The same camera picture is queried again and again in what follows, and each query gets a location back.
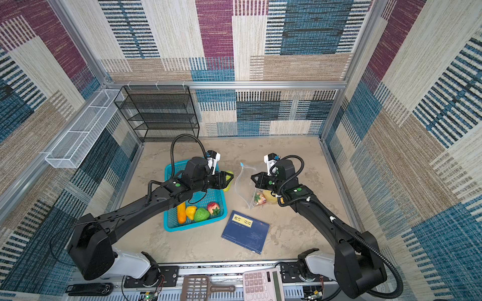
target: yellow label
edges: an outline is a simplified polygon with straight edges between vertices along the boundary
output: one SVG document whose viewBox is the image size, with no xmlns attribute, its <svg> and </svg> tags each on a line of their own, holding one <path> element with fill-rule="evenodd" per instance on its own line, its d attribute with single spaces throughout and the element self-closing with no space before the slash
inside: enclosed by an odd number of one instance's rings
<svg viewBox="0 0 482 301">
<path fill-rule="evenodd" d="M 242 217 L 242 216 L 239 216 L 238 214 L 235 214 L 235 215 L 233 216 L 233 221 L 238 222 L 238 223 L 240 223 L 240 224 L 242 224 L 242 225 L 248 226 L 248 227 L 250 227 L 250 228 L 251 228 L 251 225 L 253 224 L 253 221 L 252 221 L 252 220 L 246 219 L 246 218 L 244 218 L 244 217 Z"/>
</svg>

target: wall-mounted basket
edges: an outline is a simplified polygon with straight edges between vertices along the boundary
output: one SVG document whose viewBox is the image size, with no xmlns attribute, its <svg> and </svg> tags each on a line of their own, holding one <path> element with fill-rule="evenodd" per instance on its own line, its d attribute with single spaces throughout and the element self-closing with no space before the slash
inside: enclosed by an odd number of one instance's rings
<svg viewBox="0 0 482 301">
<path fill-rule="evenodd" d="M 54 168 L 79 168 L 116 112 L 116 97 L 123 97 L 119 90 L 102 90 L 45 160 Z"/>
</svg>

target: orange vegetable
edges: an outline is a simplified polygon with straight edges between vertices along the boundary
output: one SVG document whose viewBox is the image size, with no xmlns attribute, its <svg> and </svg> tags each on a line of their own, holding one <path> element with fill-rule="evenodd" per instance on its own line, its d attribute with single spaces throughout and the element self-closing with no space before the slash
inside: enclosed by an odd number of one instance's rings
<svg viewBox="0 0 482 301">
<path fill-rule="evenodd" d="M 178 205 L 177 207 L 177 221 L 179 223 L 186 222 L 186 202 Z"/>
</svg>

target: striped fabric wall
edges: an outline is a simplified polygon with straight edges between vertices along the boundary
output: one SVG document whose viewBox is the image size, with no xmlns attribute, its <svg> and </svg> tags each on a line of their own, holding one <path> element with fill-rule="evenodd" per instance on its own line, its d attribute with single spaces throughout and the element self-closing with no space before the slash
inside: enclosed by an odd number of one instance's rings
<svg viewBox="0 0 482 301">
<path fill-rule="evenodd" d="M 52 257 L 50 237 L 84 214 L 112 211 L 137 148 L 117 112 L 77 170 L 47 168 L 0 226 L 0 300 L 61 299 L 74 268 Z M 73 264 L 64 250 L 71 234 L 56 237 L 54 252 Z"/>
<path fill-rule="evenodd" d="M 99 88 L 46 0 L 0 0 L 0 194 Z M 77 170 L 48 167 L 0 225 L 0 300 L 56 300 L 72 269 L 51 235 L 110 211 L 137 150 L 115 115 Z M 63 250 L 70 232 L 55 240 Z"/>
<path fill-rule="evenodd" d="M 191 90 L 199 136 L 318 135 L 336 90 Z"/>
<path fill-rule="evenodd" d="M 0 0 L 0 194 L 99 87 L 46 0 Z"/>
<path fill-rule="evenodd" d="M 371 0 L 64 4 L 113 81 L 342 80 Z M 333 98 L 317 93 L 197 91 L 200 135 L 318 134 Z"/>
<path fill-rule="evenodd" d="M 114 81 L 340 80 L 371 0 L 65 0 Z"/>
<path fill-rule="evenodd" d="M 482 296 L 482 2 L 389 0 L 326 143 L 401 301 Z"/>
</svg>

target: blue book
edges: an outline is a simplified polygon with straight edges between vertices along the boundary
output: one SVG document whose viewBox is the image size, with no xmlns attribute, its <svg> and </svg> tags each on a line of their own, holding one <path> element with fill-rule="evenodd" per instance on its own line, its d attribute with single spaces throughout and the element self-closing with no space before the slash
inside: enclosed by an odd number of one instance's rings
<svg viewBox="0 0 482 301">
<path fill-rule="evenodd" d="M 269 224 L 233 210 L 221 237 L 261 254 L 268 229 Z"/>
</svg>

